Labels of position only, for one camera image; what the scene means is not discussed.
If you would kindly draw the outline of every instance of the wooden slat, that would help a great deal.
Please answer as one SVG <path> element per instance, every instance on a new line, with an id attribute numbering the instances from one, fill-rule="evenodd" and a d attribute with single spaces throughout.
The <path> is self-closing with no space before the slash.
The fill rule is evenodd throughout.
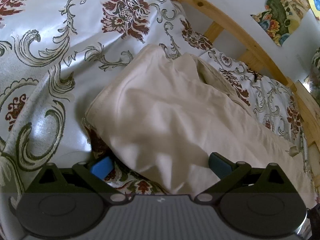
<path id="1" fill-rule="evenodd" d="M 320 152 L 315 143 L 309 147 L 309 164 L 314 177 L 320 176 Z"/>
<path id="2" fill-rule="evenodd" d="M 219 36 L 219 34 L 222 31 L 223 28 L 216 22 L 213 22 L 205 31 L 204 36 L 206 36 L 209 39 L 209 41 L 214 42 L 214 40 Z"/>
<path id="3" fill-rule="evenodd" d="M 320 107 L 300 81 L 297 81 L 295 86 L 297 88 L 295 96 L 298 103 L 299 112 L 303 118 L 303 121 L 307 123 L 307 132 L 312 134 L 312 137 L 310 138 L 312 138 L 312 140 L 320 149 Z"/>
<path id="4" fill-rule="evenodd" d="M 287 78 L 287 81 L 288 81 L 287 87 L 290 88 L 292 92 L 296 92 L 297 91 L 297 87 L 294 84 L 294 82 L 291 80 L 291 78 L 289 78 L 289 77 L 286 77 L 286 78 Z"/>
<path id="5" fill-rule="evenodd" d="M 319 187 L 320 186 L 320 175 L 317 175 L 313 178 L 313 181 L 315 183 L 315 187 Z"/>
<path id="6" fill-rule="evenodd" d="M 200 12 L 207 15 L 225 30 L 233 34 L 255 57 L 268 68 L 271 75 L 284 85 L 287 85 L 287 79 L 281 73 L 280 69 L 263 50 L 263 48 L 234 20 L 222 12 L 220 9 L 209 3 L 207 0 L 179 0 L 195 7 Z"/>
<path id="7" fill-rule="evenodd" d="M 246 50 L 239 59 L 244 62 L 251 70 L 259 72 L 263 68 L 263 64 L 258 60 L 252 52 Z"/>
<path id="8" fill-rule="evenodd" d="M 302 123 L 302 127 L 303 127 L 303 130 L 304 130 L 304 135 L 306 137 L 308 147 L 310 147 L 313 143 L 315 143 L 315 139 L 313 138 L 313 135 L 312 135 L 312 133 L 311 133 L 311 131 L 309 129 L 308 123 L 303 122 Z"/>

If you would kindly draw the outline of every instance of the colorful painting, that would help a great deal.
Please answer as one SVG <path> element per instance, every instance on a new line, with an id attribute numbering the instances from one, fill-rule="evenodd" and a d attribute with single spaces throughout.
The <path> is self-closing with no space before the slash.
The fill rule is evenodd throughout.
<path id="1" fill-rule="evenodd" d="M 310 9 L 308 0 L 267 0 L 266 10 L 251 15 L 279 46 L 299 27 Z"/>
<path id="2" fill-rule="evenodd" d="M 309 3 L 315 17 L 320 21 L 320 0 L 309 0 Z"/>

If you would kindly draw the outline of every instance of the ribbed gray surface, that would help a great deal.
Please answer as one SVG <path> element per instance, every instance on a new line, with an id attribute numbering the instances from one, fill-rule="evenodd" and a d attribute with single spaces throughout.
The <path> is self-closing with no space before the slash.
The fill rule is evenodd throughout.
<path id="1" fill-rule="evenodd" d="M 26 236 L 24 240 L 38 238 Z M 210 206 L 188 196 L 143 196 L 113 206 L 102 222 L 74 240 L 252 240 L 226 226 Z M 282 238 L 298 240 L 297 236 Z"/>

